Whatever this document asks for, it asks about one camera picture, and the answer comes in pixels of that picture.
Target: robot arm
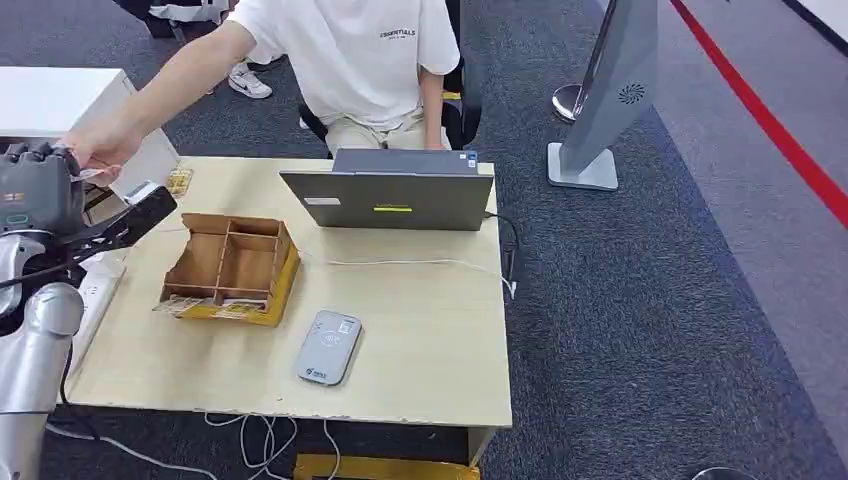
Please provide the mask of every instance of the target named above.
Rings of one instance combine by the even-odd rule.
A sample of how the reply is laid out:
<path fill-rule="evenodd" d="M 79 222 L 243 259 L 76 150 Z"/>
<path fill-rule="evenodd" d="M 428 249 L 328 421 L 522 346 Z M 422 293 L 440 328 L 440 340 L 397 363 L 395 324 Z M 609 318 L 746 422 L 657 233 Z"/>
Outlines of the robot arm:
<path fill-rule="evenodd" d="M 145 182 L 129 207 L 87 226 L 80 169 L 65 149 L 13 145 L 0 157 L 0 480 L 38 476 L 47 416 L 83 314 L 78 265 L 129 247 L 176 202 Z"/>

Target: laptop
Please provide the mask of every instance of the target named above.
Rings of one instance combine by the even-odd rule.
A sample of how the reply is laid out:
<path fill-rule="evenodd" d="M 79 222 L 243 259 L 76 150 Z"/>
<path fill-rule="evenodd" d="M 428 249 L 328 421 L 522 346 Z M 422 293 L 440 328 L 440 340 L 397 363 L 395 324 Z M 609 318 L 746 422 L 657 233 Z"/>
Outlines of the laptop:
<path fill-rule="evenodd" d="M 480 230 L 493 175 L 477 152 L 339 149 L 330 172 L 280 176 L 322 227 Z"/>

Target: white table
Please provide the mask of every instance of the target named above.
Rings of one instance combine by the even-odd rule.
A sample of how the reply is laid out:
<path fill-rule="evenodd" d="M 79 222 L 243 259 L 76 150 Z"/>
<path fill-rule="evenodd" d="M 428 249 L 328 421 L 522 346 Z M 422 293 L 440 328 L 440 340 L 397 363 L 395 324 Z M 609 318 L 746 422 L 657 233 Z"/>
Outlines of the white table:
<path fill-rule="evenodd" d="M 110 113 L 135 92 L 116 68 L 0 67 L 0 140 L 54 142 Z M 179 156 L 161 129 L 127 163 L 112 189 L 126 195 L 145 180 L 164 184 Z"/>

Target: power strip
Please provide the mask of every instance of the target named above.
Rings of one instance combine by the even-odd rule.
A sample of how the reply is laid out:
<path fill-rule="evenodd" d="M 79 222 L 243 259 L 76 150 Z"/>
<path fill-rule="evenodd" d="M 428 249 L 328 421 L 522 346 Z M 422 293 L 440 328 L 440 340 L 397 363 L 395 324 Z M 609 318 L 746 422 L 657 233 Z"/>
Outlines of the power strip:
<path fill-rule="evenodd" d="M 97 333 L 100 322 L 103 320 L 103 314 L 112 302 L 115 290 L 118 289 L 118 282 L 121 281 L 126 270 L 123 261 L 112 252 L 95 255 L 84 261 L 82 267 L 88 273 L 79 287 L 84 310 L 80 329 L 74 335 L 74 355 L 69 372 L 71 375 L 85 358 L 94 334 Z"/>

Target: light wooden desk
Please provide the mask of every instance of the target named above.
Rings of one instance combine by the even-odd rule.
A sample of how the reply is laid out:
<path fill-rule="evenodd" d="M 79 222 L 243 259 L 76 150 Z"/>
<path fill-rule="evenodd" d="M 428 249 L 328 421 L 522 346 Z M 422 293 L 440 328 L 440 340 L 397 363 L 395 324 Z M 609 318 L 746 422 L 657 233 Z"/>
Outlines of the light wooden desk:
<path fill-rule="evenodd" d="M 127 273 L 71 379 L 72 401 L 100 406 L 469 427 L 476 464 L 512 425 L 504 304 L 495 275 L 460 265 L 336 266 L 342 261 L 453 258 L 500 271 L 498 225 L 480 232 L 322 229 L 277 174 L 331 160 L 183 158 L 194 170 L 169 218 L 129 251 Z M 480 164 L 491 172 L 491 164 Z M 492 190 L 489 208 L 495 208 Z M 182 212 L 286 222 L 303 255 L 279 327 L 177 320 L 152 311 L 188 233 Z M 318 310 L 362 320 L 342 384 L 295 374 Z"/>

